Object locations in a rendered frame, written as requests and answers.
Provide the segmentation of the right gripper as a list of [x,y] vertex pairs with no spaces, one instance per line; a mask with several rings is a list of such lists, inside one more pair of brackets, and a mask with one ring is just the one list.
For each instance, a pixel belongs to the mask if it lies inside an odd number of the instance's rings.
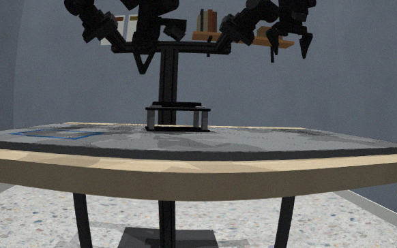
[[[132,45],[133,48],[132,52],[138,67],[139,74],[145,74],[149,64],[153,56],[155,55],[156,48],[159,44],[159,32],[147,32],[147,20],[148,16],[140,16],[138,17],[137,24],[136,24],[136,31],[132,37]],[[138,49],[140,47],[140,50]],[[144,48],[149,47],[149,48]],[[149,55],[145,64],[142,63],[140,55]]]

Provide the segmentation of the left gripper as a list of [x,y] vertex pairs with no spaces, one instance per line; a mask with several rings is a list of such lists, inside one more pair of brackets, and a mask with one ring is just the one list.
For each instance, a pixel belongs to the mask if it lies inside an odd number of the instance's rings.
[[313,39],[312,33],[307,33],[307,27],[305,26],[294,25],[286,22],[276,22],[271,29],[266,31],[266,36],[274,49],[275,55],[278,54],[278,36],[287,36],[288,33],[302,35],[302,38],[299,39],[299,43],[302,57],[305,59],[308,47]]

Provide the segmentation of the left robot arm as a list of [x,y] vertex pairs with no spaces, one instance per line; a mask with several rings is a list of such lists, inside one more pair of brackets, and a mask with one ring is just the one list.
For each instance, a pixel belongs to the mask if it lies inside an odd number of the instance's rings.
[[252,42],[255,25],[260,20],[272,23],[279,17],[280,22],[303,26],[302,22],[306,22],[308,8],[316,6],[317,1],[278,0],[278,4],[279,7],[270,0],[247,0],[246,8],[235,16],[229,14],[226,23]]

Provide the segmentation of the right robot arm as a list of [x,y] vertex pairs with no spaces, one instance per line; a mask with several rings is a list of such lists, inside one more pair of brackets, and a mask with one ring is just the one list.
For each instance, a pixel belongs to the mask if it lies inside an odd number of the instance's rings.
[[[91,35],[111,19],[111,13],[103,14],[94,5],[95,0],[65,0],[64,5],[69,13],[78,16],[85,28],[82,36],[84,39]],[[163,32],[171,36],[174,40],[180,41],[186,32],[187,20],[162,18],[163,14],[176,10],[179,6],[179,0],[121,0],[121,2],[130,11],[139,5],[138,17],[148,16],[147,32],[159,32],[160,27],[165,25]],[[82,15],[81,15],[82,14]]]

